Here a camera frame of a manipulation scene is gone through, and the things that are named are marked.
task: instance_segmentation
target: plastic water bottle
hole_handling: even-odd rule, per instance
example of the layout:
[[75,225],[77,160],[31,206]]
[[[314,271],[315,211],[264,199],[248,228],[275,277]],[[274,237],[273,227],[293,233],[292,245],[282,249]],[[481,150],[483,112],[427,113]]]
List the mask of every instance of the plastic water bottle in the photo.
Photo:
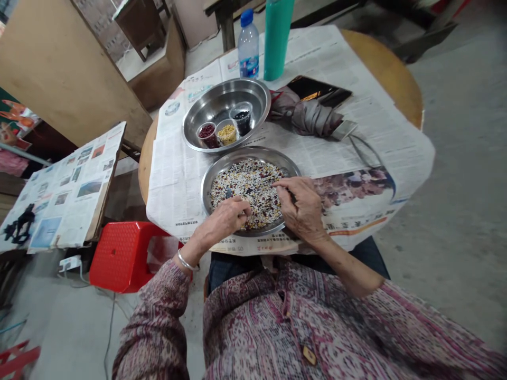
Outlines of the plastic water bottle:
[[266,1],[264,80],[274,81],[284,73],[294,0]]
[[239,75],[242,78],[259,78],[259,31],[253,24],[254,10],[241,14],[238,40]]

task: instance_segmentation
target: silver bangle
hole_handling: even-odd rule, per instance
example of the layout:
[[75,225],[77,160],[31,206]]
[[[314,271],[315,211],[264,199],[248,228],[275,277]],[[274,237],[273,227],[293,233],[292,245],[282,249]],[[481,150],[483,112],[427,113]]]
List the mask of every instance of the silver bangle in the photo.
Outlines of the silver bangle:
[[179,260],[181,261],[181,263],[183,264],[183,266],[189,270],[191,270],[192,272],[199,272],[201,270],[201,268],[199,267],[199,264],[197,264],[197,267],[193,267],[191,266],[190,264],[188,264],[184,259],[183,257],[181,256],[181,252],[180,250],[178,250],[178,258]]

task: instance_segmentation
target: sleeve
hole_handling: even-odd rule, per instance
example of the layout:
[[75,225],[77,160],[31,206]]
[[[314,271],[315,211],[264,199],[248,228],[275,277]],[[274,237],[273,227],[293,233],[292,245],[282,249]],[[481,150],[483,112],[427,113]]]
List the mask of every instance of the sleeve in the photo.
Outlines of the sleeve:
[[186,309],[190,278],[173,260],[139,291],[140,303],[120,333],[113,379],[188,379],[186,338],[179,318]]
[[354,303],[379,346],[419,371],[444,378],[507,378],[503,355],[391,281]]

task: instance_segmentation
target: rice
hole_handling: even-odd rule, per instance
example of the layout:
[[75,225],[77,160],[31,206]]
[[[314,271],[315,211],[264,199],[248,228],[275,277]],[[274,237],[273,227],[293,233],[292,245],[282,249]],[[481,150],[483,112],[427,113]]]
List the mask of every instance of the rice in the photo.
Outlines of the rice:
[[280,200],[273,182],[283,178],[281,170],[273,164],[257,159],[246,159],[221,172],[211,186],[211,205],[216,208],[226,199],[227,190],[232,196],[241,196],[252,208],[252,216],[241,228],[257,230],[281,218]]

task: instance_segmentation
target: newspaper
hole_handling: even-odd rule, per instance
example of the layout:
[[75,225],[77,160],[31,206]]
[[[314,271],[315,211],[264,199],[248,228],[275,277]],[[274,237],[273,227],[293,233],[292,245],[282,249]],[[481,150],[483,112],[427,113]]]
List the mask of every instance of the newspaper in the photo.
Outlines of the newspaper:
[[[111,180],[125,125],[118,124],[65,159],[33,173],[0,227],[1,232],[34,204],[28,253],[82,247],[93,215],[101,207],[100,195]],[[17,248],[3,237],[0,252]]]
[[[262,52],[263,34],[260,44]],[[263,55],[259,61],[262,74]],[[338,111],[345,120],[359,124],[354,137],[328,141],[266,122],[244,145],[280,151],[303,175],[311,177],[322,199],[324,227],[339,245],[352,250],[386,225],[429,177],[435,151],[429,139],[396,108],[335,26],[291,30],[284,74],[265,83],[277,90],[297,75],[353,91]],[[183,242],[206,217],[200,184],[218,156],[190,149],[181,135],[182,120],[198,94],[238,77],[237,51],[232,51],[185,79],[160,110],[147,215]],[[282,231],[256,238],[232,235],[212,250],[239,255],[292,254],[302,252],[300,243]]]

